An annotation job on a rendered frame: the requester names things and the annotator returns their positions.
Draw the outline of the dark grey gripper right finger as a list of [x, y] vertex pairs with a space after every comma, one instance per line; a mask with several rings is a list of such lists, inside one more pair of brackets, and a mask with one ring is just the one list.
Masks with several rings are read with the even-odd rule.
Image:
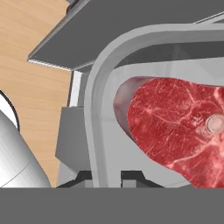
[[145, 178], [142, 171], [121, 171], [121, 188], [160, 188], [156, 184]]

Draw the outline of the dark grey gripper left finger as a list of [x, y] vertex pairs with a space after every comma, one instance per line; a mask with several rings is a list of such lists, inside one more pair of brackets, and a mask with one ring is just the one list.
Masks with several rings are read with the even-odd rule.
[[59, 188], [92, 188], [93, 180], [92, 180], [92, 172], [91, 171], [80, 171], [77, 177], [73, 180], [69, 180], [65, 184], [59, 185]]

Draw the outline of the clear grey meat container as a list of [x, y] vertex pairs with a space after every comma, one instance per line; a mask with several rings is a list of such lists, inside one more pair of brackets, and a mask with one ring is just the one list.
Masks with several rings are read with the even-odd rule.
[[119, 126], [113, 110], [116, 91], [136, 70], [133, 66], [116, 66], [148, 46], [209, 40], [224, 40], [224, 24], [154, 24], [124, 33], [99, 54], [88, 76], [84, 97], [87, 146], [95, 187], [120, 187], [123, 171], [141, 171], [146, 179], [167, 188], [189, 184], [180, 174], [149, 159]]

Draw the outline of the grey freezer body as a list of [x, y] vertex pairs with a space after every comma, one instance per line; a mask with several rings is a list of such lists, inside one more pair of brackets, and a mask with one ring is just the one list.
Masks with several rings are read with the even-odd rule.
[[61, 109], [55, 157], [59, 160], [57, 186], [91, 172], [84, 122], [84, 95], [89, 72], [73, 71], [67, 105]]

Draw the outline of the raw red steak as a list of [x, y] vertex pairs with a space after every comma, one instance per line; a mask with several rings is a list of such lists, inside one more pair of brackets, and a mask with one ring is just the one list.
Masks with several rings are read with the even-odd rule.
[[133, 77], [118, 88], [113, 107], [147, 157], [197, 188], [224, 188], [224, 87]]

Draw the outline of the white cylinder with black rim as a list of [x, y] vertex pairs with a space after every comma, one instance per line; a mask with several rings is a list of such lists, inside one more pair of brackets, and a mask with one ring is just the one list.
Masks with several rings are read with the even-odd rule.
[[0, 90], [0, 188], [50, 188], [38, 160], [20, 134], [18, 114]]

